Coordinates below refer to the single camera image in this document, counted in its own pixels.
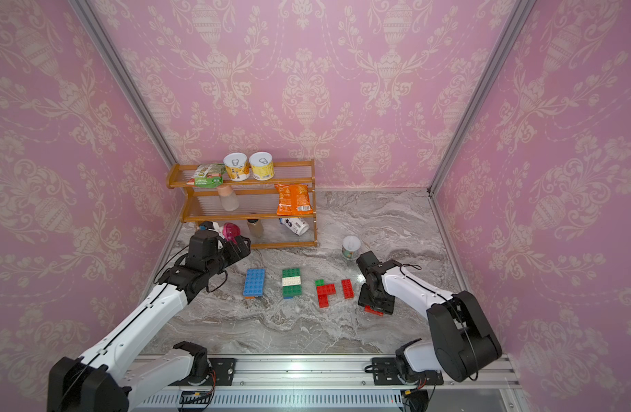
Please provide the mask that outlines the red brick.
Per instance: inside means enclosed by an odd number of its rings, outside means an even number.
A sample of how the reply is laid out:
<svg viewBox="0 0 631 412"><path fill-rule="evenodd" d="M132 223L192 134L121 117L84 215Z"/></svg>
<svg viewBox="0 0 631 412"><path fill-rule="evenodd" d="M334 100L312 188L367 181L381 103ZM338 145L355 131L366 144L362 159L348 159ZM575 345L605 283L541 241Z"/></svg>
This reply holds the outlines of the red brick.
<svg viewBox="0 0 631 412"><path fill-rule="evenodd" d="M317 295L335 295L336 288L334 284L324 284L316 287Z"/></svg>
<svg viewBox="0 0 631 412"><path fill-rule="evenodd" d="M379 316L379 317L383 317L384 316L383 312L378 312L375 309L372 309L370 306L365 306L364 310L367 313L371 313L371 314L374 314L374 315Z"/></svg>
<svg viewBox="0 0 631 412"><path fill-rule="evenodd" d="M354 295L354 289L353 289L353 285L352 285L351 280L344 279L341 282L341 287L342 287L342 290L343 290L344 298L346 300L354 298L355 295Z"/></svg>
<svg viewBox="0 0 631 412"><path fill-rule="evenodd" d="M327 295L318 295L318 304L320 309L324 309L329 307L329 301L328 301L328 296Z"/></svg>

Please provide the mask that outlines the light blue brick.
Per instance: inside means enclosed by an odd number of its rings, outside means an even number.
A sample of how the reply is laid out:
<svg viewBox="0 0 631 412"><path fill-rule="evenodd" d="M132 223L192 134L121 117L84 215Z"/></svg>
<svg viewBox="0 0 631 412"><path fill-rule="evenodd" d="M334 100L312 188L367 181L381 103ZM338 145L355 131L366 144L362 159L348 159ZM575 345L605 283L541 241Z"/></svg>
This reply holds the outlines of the light blue brick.
<svg viewBox="0 0 631 412"><path fill-rule="evenodd" d="M244 284L244 288L253 289L253 290L256 290L256 289L262 290L262 288L264 287L264 281L265 281L265 278L263 276L247 277Z"/></svg>
<svg viewBox="0 0 631 412"><path fill-rule="evenodd" d="M263 286L252 285L251 287L245 287L243 290L243 297L245 299L253 299L261 297L263 295Z"/></svg>
<svg viewBox="0 0 631 412"><path fill-rule="evenodd" d="M252 279L263 279L266 275L264 269L249 269L247 271L247 277Z"/></svg>

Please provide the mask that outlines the white brick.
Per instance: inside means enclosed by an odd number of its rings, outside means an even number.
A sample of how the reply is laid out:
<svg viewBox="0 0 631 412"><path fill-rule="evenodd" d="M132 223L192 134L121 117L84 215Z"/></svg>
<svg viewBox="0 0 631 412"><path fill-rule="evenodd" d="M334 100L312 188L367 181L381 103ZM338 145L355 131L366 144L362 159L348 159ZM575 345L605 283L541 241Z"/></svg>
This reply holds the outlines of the white brick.
<svg viewBox="0 0 631 412"><path fill-rule="evenodd" d="M300 285L302 283L301 276L288 276L282 278L282 286L290 287Z"/></svg>

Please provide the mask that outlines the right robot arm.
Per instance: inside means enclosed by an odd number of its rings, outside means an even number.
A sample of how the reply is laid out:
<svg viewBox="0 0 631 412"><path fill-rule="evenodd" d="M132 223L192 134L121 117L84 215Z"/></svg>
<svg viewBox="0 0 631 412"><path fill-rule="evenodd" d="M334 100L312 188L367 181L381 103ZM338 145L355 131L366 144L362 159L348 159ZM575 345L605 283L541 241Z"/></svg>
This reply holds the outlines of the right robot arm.
<svg viewBox="0 0 631 412"><path fill-rule="evenodd" d="M475 380L480 370L502 357L495 331L472 293L438 288L411 273L416 265L382 262L373 252L360 255L357 266L365 279L360 307L391 315L396 300L401 300L428 321L429 343L417 339L395 351L404 382L422 384L426 374L435 371L455 382Z"/></svg>

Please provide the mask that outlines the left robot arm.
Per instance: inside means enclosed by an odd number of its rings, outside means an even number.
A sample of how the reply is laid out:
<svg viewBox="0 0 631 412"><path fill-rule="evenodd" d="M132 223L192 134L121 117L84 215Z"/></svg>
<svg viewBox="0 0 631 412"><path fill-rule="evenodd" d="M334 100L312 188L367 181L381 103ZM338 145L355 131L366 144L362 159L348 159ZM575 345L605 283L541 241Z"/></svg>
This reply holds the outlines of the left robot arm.
<svg viewBox="0 0 631 412"><path fill-rule="evenodd" d="M130 367L165 324L209 289L212 277L248 257L251 245L241 235L226 239L218 226L197 231L187 253L126 319L82 355L63 357L50 369L46 409L131 411L175 382L216 386L207 349L196 343L183 341L143 367Z"/></svg>

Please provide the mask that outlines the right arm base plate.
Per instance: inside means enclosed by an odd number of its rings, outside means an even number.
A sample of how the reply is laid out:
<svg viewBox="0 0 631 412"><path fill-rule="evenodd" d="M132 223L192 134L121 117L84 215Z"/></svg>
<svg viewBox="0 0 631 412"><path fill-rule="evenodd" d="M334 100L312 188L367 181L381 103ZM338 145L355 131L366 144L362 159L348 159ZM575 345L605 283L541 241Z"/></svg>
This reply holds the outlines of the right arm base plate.
<svg viewBox="0 0 631 412"><path fill-rule="evenodd" d="M372 358L370 365L364 368L364 372L373 375L376 386L414 385L421 387L440 386L444 383L441 371L414 372L405 362L394 357Z"/></svg>

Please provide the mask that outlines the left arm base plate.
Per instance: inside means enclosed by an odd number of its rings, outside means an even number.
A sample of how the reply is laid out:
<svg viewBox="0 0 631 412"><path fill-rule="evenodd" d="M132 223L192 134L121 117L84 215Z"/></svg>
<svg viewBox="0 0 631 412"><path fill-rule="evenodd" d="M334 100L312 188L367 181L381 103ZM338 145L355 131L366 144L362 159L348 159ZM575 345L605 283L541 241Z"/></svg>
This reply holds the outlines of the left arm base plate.
<svg viewBox="0 0 631 412"><path fill-rule="evenodd" d="M206 386L228 387L233 385L236 373L236 358L210 358L210 372L205 382Z"/></svg>

